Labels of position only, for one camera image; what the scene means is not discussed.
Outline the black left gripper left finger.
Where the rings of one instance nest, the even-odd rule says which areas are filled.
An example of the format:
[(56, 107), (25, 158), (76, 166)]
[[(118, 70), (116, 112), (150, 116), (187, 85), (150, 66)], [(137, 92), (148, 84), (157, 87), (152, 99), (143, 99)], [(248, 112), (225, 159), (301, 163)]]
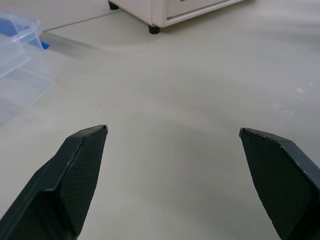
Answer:
[(0, 219), (0, 240), (78, 240), (98, 183), (106, 125), (68, 136)]

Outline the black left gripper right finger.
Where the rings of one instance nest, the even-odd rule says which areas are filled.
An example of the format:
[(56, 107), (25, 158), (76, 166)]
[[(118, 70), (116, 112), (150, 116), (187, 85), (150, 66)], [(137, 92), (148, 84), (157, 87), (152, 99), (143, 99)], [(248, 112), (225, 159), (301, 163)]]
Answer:
[(291, 140), (241, 128), (258, 197), (281, 240), (320, 240), (320, 168)]

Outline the clear plastic storage box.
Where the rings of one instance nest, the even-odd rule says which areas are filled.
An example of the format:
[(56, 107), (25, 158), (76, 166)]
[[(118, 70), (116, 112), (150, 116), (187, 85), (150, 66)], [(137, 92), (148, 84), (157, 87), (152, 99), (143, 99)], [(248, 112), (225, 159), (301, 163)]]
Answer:
[(0, 11), (0, 126), (55, 83), (39, 20)]

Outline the white cabinet with black feet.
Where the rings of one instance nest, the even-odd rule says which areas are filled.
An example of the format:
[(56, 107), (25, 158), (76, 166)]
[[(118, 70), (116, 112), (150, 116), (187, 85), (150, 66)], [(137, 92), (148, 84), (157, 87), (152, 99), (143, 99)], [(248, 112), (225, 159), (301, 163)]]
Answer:
[(111, 10), (122, 9), (148, 25), (150, 34), (186, 20), (246, 0), (106, 0)]

